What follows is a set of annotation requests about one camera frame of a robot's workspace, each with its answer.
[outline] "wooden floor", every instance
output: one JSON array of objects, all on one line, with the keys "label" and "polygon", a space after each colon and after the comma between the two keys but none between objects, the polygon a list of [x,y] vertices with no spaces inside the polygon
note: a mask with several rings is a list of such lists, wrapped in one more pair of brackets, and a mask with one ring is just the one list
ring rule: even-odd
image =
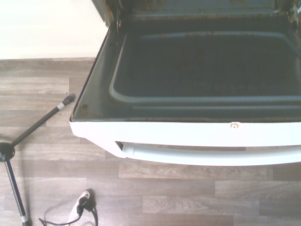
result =
[{"label": "wooden floor", "polygon": [[[0,141],[10,142],[79,95],[93,59],[0,61]],[[87,188],[100,226],[300,226],[301,164],[208,167],[119,159],[72,134],[75,102],[16,147],[12,165],[27,213],[65,223]],[[21,225],[0,163],[0,226]],[[76,225],[91,226],[84,212]]]}]

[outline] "white handle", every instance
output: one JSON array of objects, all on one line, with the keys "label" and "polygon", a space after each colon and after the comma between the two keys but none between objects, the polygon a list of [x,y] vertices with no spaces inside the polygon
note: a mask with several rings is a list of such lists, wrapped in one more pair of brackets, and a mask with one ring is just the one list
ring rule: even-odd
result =
[{"label": "white handle", "polygon": [[262,151],[194,151],[124,143],[122,151],[132,159],[186,165],[251,166],[301,161],[301,146]]}]

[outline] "oven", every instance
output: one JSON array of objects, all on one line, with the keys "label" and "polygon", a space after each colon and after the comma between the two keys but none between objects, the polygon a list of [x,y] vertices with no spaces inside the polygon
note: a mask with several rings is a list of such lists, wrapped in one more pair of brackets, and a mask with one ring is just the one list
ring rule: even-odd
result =
[{"label": "oven", "polygon": [[74,135],[120,158],[146,161],[301,161],[296,5],[94,4],[110,27],[70,117]]}]

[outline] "tripod stand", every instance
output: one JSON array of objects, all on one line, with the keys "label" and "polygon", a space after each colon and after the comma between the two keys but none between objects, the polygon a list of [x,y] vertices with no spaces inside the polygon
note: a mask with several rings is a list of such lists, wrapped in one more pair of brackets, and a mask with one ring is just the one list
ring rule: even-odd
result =
[{"label": "tripod stand", "polygon": [[34,125],[32,125],[28,130],[26,130],[23,134],[21,134],[17,139],[15,139],[11,143],[2,142],[0,143],[0,161],[5,162],[6,170],[8,172],[8,177],[10,180],[11,187],[14,192],[14,196],[17,202],[17,206],[20,212],[22,225],[30,226],[29,220],[26,217],[26,213],[24,210],[24,206],[22,203],[22,199],[19,193],[19,189],[16,183],[15,175],[13,172],[13,168],[11,167],[10,160],[15,156],[15,146],[19,144],[22,140],[28,137],[33,131],[35,131],[38,127],[40,127],[44,122],[50,119],[53,115],[59,112],[62,108],[70,104],[75,99],[75,95],[71,94],[62,101],[58,106],[56,106],[53,110],[51,110],[48,114],[46,114],[43,118],[37,121]]}]

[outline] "rust stain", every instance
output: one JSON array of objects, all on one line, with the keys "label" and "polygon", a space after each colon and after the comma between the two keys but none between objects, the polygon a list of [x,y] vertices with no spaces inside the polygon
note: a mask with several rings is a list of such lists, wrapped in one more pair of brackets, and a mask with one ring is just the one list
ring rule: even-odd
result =
[{"label": "rust stain", "polygon": [[230,3],[233,4],[233,3],[244,3],[246,2],[246,0],[230,0]]},{"label": "rust stain", "polygon": [[109,0],[104,0],[104,3],[105,3],[105,5],[106,5],[106,7],[108,8],[108,11],[109,11],[109,13],[110,13],[110,16],[111,16],[111,19],[114,19],[114,16],[113,16],[113,14],[112,14],[112,10],[111,10],[111,8],[110,8],[110,5],[109,5],[109,2],[108,2]]},{"label": "rust stain", "polygon": [[157,2],[158,5],[163,6],[163,1],[162,0],[156,0],[156,2]]},{"label": "rust stain", "polygon": [[137,8],[141,11],[153,11],[154,10],[154,0],[138,0]]}]

